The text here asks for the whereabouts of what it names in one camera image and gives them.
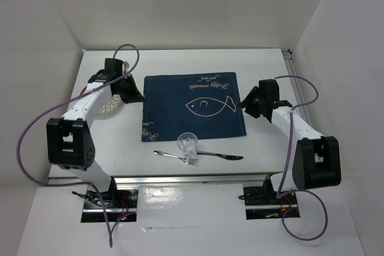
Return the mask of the floral ceramic plate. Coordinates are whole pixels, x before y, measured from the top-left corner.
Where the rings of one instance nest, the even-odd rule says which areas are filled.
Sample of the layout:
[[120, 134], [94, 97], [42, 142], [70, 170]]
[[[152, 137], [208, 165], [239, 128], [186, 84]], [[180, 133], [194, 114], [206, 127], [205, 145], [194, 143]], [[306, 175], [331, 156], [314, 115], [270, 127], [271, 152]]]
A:
[[122, 100], [118, 94], [112, 94], [107, 88], [102, 88], [82, 97], [77, 104], [80, 106], [79, 111], [90, 120], [111, 114], [122, 104]]

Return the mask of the blue fish placemat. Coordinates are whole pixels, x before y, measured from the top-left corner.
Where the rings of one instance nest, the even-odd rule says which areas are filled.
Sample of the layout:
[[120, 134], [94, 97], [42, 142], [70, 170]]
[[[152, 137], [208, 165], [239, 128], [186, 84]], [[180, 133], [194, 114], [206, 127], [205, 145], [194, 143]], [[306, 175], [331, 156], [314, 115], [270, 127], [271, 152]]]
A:
[[236, 73], [147, 76], [142, 141], [175, 141], [191, 132], [199, 140], [247, 134]]

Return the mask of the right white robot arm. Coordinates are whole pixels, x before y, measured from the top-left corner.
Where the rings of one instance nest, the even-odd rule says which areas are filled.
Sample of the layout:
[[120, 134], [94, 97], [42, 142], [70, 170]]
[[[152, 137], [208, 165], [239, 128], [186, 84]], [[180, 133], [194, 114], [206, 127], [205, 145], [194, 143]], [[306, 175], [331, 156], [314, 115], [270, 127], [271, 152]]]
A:
[[283, 172], [272, 175], [271, 183], [262, 188], [262, 197], [268, 203], [276, 203], [284, 193], [341, 183], [338, 140], [316, 131], [296, 112], [298, 107], [316, 102], [318, 90], [314, 88], [313, 100], [294, 106], [280, 99], [279, 78], [259, 81], [239, 105], [246, 114], [267, 119], [289, 140]]

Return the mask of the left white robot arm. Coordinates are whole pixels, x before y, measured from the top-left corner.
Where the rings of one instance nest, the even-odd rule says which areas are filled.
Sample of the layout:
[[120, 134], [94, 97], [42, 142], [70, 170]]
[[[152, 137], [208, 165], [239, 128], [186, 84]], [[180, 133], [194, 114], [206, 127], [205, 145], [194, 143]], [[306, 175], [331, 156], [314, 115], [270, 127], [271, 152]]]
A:
[[114, 95], [125, 104], [144, 101], [133, 76], [125, 73], [127, 67], [122, 60], [105, 59], [104, 68], [88, 80], [84, 97], [60, 118], [51, 118], [46, 124], [49, 162], [71, 171], [82, 182], [95, 185], [99, 190], [97, 200], [104, 207], [112, 207], [118, 202], [118, 192], [115, 179], [95, 160], [91, 125]]

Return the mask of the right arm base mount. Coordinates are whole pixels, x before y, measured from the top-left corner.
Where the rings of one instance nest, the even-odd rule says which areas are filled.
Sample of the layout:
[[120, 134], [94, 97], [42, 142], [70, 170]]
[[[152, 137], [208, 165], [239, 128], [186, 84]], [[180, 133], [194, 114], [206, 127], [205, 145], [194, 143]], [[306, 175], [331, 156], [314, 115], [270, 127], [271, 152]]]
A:
[[300, 218], [298, 201], [294, 193], [277, 198], [269, 179], [262, 186], [243, 187], [243, 194], [238, 197], [245, 204], [247, 220], [278, 219], [284, 213], [287, 218]]

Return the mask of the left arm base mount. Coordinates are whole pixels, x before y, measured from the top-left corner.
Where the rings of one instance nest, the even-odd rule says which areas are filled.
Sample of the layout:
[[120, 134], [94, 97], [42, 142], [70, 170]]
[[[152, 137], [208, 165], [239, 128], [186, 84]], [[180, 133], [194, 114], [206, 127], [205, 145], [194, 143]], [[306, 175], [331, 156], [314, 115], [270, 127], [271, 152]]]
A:
[[[72, 194], [83, 200], [82, 223], [105, 221], [100, 199], [94, 191], [87, 190], [84, 193], [73, 191]], [[138, 194], [138, 189], [125, 189], [117, 190], [114, 200], [103, 195], [108, 220], [111, 222], [116, 222], [117, 219], [121, 222], [136, 222]]]

